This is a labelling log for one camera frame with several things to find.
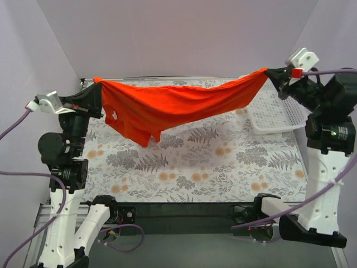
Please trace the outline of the orange t shirt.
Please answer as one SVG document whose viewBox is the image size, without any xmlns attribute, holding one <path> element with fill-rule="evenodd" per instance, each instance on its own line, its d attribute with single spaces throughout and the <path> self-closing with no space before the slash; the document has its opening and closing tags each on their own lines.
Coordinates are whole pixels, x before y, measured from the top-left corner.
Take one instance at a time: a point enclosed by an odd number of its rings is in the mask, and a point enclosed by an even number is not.
<svg viewBox="0 0 357 268">
<path fill-rule="evenodd" d="M 265 69 L 218 87 L 135 87 L 95 77 L 102 85 L 105 122 L 124 138 L 147 147 L 169 128 L 246 107 L 267 81 Z"/>
</svg>

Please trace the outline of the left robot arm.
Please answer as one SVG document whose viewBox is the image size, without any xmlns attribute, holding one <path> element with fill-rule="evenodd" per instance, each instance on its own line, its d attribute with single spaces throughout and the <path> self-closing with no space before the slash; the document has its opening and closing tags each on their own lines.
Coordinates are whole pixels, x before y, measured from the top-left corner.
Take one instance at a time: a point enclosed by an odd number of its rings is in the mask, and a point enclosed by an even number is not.
<svg viewBox="0 0 357 268">
<path fill-rule="evenodd" d="M 38 141 L 41 161 L 50 179 L 51 219 L 45 244 L 36 267 L 88 267 L 90 249 L 104 223 L 117 215 L 115 199 L 96 197 L 86 218 L 76 225 L 80 200 L 84 195 L 88 160 L 82 159 L 90 118 L 101 118 L 102 84 L 92 84 L 81 92 L 60 97 L 57 92 L 38 94 L 27 105 L 56 114 L 62 131 L 48 132 Z"/>
</svg>

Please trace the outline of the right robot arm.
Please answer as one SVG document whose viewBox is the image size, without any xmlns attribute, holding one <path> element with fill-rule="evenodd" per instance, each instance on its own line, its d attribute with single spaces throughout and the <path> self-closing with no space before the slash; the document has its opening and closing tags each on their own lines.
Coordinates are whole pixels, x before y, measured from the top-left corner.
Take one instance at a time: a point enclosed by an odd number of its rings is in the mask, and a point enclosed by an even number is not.
<svg viewBox="0 0 357 268">
<path fill-rule="evenodd" d="M 342 178 L 352 167 L 356 127 L 351 112 L 356 106 L 356 70 L 333 70 L 322 84 L 316 69 L 292 66 L 268 69 L 267 77 L 281 99 L 293 98 L 309 110 L 305 125 L 308 148 L 308 179 L 305 201 L 298 213 L 281 198 L 259 194 L 253 207 L 259 222 L 273 220 L 284 240 L 344 248 L 347 239 L 339 231 L 337 208 Z"/>
</svg>

